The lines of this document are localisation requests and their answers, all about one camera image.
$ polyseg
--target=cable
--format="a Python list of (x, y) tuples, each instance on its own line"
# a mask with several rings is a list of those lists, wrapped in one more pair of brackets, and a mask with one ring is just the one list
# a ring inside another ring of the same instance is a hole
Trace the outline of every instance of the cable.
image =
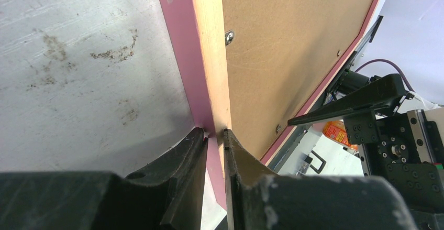
[(410, 83), (407, 81), (407, 77), (405, 77), (404, 73), (402, 72), (402, 70), (392, 61), (386, 60), (386, 59), (374, 59), (371, 61), (368, 61), (366, 63), (364, 63), (362, 66), (360, 66), (358, 69), (355, 70), (355, 72), (359, 72), (362, 68), (364, 68), (365, 66), (367, 66), (368, 64), (372, 64), (374, 62), (385, 62), (390, 64), (392, 67), (394, 67), (396, 69), (396, 71), (398, 71), (398, 73), (401, 75), (401, 78), (404, 80), (405, 85), (407, 86), (408, 90), (413, 91), (412, 86), (410, 85)]

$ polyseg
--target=screw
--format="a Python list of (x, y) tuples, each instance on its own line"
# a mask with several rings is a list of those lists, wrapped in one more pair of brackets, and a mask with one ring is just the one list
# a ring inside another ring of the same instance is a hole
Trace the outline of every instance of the screw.
[(431, 189), (432, 189), (434, 192), (439, 192), (439, 187), (438, 187), (436, 184), (432, 184), (432, 185), (431, 185)]
[(230, 44), (234, 38), (235, 38), (235, 32), (233, 32), (233, 30), (226, 32), (225, 33), (225, 45)]

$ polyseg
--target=pink edge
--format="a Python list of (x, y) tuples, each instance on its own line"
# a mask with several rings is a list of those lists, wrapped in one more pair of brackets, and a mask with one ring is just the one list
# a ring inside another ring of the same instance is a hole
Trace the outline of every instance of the pink edge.
[[(312, 104), (316, 102), (319, 95), (325, 90), (325, 88), (331, 82), (333, 77), (335, 77), (338, 70), (345, 63), (346, 59), (348, 58), (348, 55), (350, 55), (353, 52), (353, 49), (356, 46), (356, 44), (364, 36), (365, 29), (370, 22), (370, 19), (373, 15), (374, 9), (376, 8), (376, 5), (378, 4), (378, 1), (379, 0), (372, 1), (372, 4), (370, 5), (369, 11), (367, 12), (367, 15), (365, 17), (364, 23), (362, 24), (362, 27), (361, 27), (361, 30), (359, 31), (358, 36), (350, 44), (350, 46), (345, 51), (345, 53), (342, 54), (341, 58), (339, 58), (338, 62), (336, 62), (336, 64), (333, 66), (333, 68), (328, 72), (328, 74), (321, 81), (321, 83), (318, 85), (318, 87), (313, 92), (313, 94), (308, 98), (308, 100), (305, 102), (305, 104), (302, 106), (302, 108), (296, 113), (295, 117), (308, 113), (308, 110), (311, 108)], [(264, 165), (270, 160), (270, 158), (278, 150), (280, 145), (284, 142), (286, 137), (290, 134), (291, 130), (292, 130), (291, 127), (286, 127), (284, 129), (284, 131), (282, 132), (282, 134), (276, 139), (276, 141), (273, 143), (273, 145), (268, 149), (268, 151), (265, 153), (265, 155), (261, 159), (261, 162)]]
[(159, 0), (170, 34), (171, 44), (190, 105), (194, 125), (211, 137), (208, 142), (207, 170), (217, 203), (227, 209), (225, 182), (222, 174), (213, 114), (208, 95), (193, 0)]

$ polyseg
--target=white wall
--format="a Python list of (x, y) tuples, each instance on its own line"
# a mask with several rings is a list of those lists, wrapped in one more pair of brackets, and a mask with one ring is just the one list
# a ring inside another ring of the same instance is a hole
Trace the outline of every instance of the white wall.
[(0, 5), (0, 171), (126, 175), (193, 127), (159, 0)]
[[(386, 0), (381, 15), (378, 32), (355, 68), (372, 59), (389, 59), (418, 94), (444, 104), (444, 0)], [(360, 71), (367, 76), (394, 72), (385, 63)]]

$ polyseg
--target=pink painted strip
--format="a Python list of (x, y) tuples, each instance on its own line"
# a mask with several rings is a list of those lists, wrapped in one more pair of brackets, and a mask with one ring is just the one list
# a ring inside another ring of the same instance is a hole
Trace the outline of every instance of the pink painted strip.
[[(322, 93), (327, 85), (332, 81), (332, 79), (335, 77), (338, 70), (342, 67), (342, 65), (345, 63), (347, 57), (349, 54), (351, 54), (356, 46), (358, 44), (359, 40), (364, 36), (365, 29), (367, 25), (370, 22), (370, 19), (373, 15), (374, 9), (376, 8), (376, 5), (378, 4), (379, 0), (373, 0), (372, 4), (370, 5), (369, 11), (367, 12), (367, 15), (364, 19), (364, 22), (362, 24), (361, 30), (359, 31), (358, 36), (354, 39), (354, 41), (350, 44), (350, 46), (347, 48), (345, 53), (342, 54), (341, 58), (339, 58), (338, 62), (333, 66), (333, 68), (328, 72), (328, 74), (325, 76), (325, 78), (321, 81), (321, 83), (318, 85), (316, 90), (313, 92), (313, 94), (308, 98), (308, 100), (305, 102), (305, 104), (302, 106), (302, 108), (297, 112), (296, 116), (304, 115), (308, 112), (308, 110), (311, 108), (312, 104), (316, 102), (318, 99), (318, 96), (320, 93)], [(286, 137), (290, 134), (292, 128), (286, 127), (284, 131), (281, 133), (281, 135), (276, 139), (276, 141), (273, 143), (273, 145), (268, 149), (268, 151), (264, 154), (264, 156), (261, 159), (261, 162), (263, 164), (266, 164), (268, 160), (274, 155), (274, 153), (278, 150), (280, 145), (284, 142)]]
[(209, 132), (207, 170), (217, 203), (227, 208), (213, 113), (205, 79), (193, 0), (159, 0), (196, 127)]

